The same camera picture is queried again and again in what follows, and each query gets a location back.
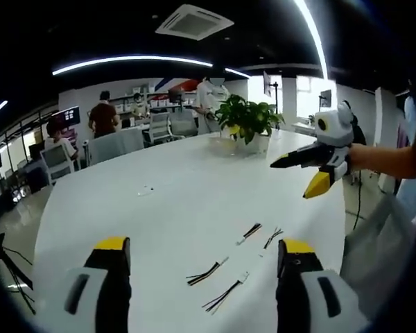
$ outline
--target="ceiling vent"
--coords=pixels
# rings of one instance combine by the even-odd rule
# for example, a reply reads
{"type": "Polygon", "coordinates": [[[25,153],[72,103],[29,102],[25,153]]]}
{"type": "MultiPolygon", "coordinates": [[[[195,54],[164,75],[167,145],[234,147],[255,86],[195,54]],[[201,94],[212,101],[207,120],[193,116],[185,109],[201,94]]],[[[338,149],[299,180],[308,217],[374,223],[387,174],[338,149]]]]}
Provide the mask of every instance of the ceiling vent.
{"type": "Polygon", "coordinates": [[[192,5],[181,5],[155,32],[203,40],[233,24],[233,21],[214,12],[192,5]]]}

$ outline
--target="round white table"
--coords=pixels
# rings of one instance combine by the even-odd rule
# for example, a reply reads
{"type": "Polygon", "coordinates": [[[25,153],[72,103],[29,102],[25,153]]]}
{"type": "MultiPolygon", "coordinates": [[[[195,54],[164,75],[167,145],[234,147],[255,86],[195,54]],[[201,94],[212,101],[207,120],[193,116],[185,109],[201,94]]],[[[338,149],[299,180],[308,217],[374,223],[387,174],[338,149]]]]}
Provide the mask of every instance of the round white table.
{"type": "Polygon", "coordinates": [[[275,131],[266,158],[221,155],[203,135],[162,144],[67,175],[54,187],[35,245],[38,305],[68,269],[83,266],[107,237],[131,239],[129,330],[158,332],[276,332],[277,240],[307,241],[325,268],[343,256],[343,186],[306,200],[317,168],[271,169],[278,156],[312,137],[275,131]],[[262,228],[240,246],[255,223],[262,228]],[[229,257],[208,279],[185,279],[229,257]],[[250,276],[211,315],[202,305],[244,272],[250,276]]]}

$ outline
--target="window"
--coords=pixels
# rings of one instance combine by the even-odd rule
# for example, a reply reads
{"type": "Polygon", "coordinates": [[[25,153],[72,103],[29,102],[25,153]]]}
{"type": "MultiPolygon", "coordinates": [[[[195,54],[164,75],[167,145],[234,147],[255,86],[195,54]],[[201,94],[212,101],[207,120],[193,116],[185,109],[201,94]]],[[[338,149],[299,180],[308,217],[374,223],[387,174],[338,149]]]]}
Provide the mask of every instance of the window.
{"type": "Polygon", "coordinates": [[[319,95],[324,90],[331,90],[331,107],[320,108],[321,111],[333,110],[338,107],[336,82],[323,78],[308,76],[297,77],[297,116],[308,118],[310,114],[319,112],[319,95]]]}
{"type": "MultiPolygon", "coordinates": [[[[277,83],[277,102],[278,112],[282,113],[282,77],[280,75],[270,75],[271,83],[277,83]]],[[[275,88],[271,87],[271,97],[263,93],[263,76],[252,76],[248,80],[248,100],[255,103],[266,102],[276,104],[275,88]]]]}

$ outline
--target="potted plant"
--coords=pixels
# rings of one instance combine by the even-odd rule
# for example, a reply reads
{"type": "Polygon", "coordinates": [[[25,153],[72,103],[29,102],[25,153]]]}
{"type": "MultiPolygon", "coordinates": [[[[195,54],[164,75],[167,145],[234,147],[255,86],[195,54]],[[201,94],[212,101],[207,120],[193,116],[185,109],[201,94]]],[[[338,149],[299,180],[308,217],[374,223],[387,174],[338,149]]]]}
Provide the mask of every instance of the potted plant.
{"type": "Polygon", "coordinates": [[[246,101],[238,95],[231,95],[216,111],[221,129],[229,128],[230,135],[237,141],[243,141],[245,146],[254,143],[259,147],[259,140],[265,136],[267,146],[271,136],[272,126],[281,121],[285,123],[281,114],[277,114],[267,103],[246,101]]]}

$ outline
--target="man in brown shirt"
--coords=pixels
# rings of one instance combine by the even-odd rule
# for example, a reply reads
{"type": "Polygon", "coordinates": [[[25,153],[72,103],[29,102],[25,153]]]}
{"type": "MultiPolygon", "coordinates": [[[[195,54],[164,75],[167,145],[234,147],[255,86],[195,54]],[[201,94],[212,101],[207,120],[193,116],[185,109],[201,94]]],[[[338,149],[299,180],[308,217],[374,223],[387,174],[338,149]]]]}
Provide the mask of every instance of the man in brown shirt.
{"type": "Polygon", "coordinates": [[[93,107],[89,115],[88,126],[94,131],[94,139],[114,133],[119,124],[116,108],[109,104],[110,92],[100,93],[100,102],[93,107]]]}

